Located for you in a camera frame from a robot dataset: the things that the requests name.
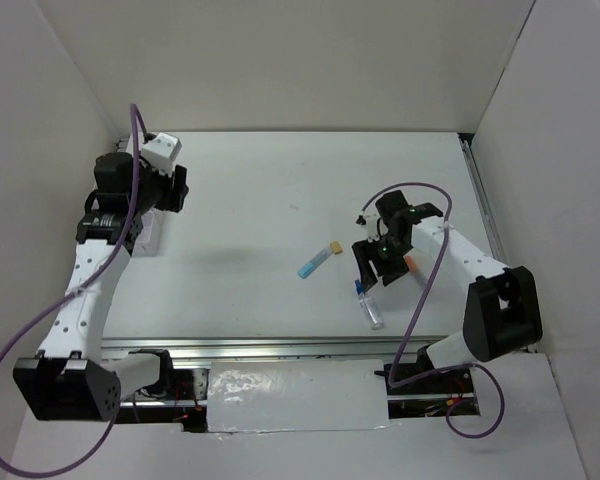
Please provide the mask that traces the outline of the blue cap spray bottle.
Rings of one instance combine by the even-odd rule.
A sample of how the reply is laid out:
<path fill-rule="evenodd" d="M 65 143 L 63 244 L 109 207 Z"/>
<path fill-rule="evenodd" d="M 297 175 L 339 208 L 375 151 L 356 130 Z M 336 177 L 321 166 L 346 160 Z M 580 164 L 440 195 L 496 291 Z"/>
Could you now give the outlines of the blue cap spray bottle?
<path fill-rule="evenodd" d="M 372 330 L 379 330 L 384 327 L 384 320 L 373 298 L 364 287 L 360 280 L 355 281 L 356 294 L 358 297 L 360 308 L 370 324 Z"/>

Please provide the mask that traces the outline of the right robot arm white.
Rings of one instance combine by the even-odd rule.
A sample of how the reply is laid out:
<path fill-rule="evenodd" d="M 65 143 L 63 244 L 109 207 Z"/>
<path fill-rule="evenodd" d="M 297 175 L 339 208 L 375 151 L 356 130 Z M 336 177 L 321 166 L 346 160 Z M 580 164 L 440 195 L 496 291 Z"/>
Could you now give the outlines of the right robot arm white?
<path fill-rule="evenodd" d="M 389 286 L 410 273 L 406 262 L 412 250 L 434 260 L 431 273 L 416 304 L 402 343 L 410 339 L 440 272 L 450 275 L 466 295 L 461 329 L 421 348 L 417 369 L 410 377 L 398 374 L 397 363 L 384 373 L 390 388 L 418 381 L 428 392 L 440 391 L 451 371 L 476 368 L 494 359 L 538 343 L 543 326 L 532 272 L 511 267 L 483 252 L 450 223 L 453 202 L 445 209 L 431 203 L 414 205 L 402 185 L 373 195 L 358 215 L 365 239 L 353 244 L 358 266 L 356 293 L 368 305 L 376 284 Z"/>

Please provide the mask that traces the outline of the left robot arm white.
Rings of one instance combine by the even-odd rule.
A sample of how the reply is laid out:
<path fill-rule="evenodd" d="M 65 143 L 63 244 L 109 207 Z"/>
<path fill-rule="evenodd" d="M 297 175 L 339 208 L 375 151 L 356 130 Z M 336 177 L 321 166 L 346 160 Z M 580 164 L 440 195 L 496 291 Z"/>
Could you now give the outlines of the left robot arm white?
<path fill-rule="evenodd" d="M 102 339 L 113 296 L 151 209 L 179 212 L 189 192 L 187 170 L 171 175 L 124 152 L 98 157 L 95 187 L 76 229 L 76 258 L 68 301 L 31 358 L 20 358 L 13 378 L 42 421 L 108 421 L 139 390 L 156 399 L 176 390 L 170 354 L 141 348 L 102 362 Z"/>

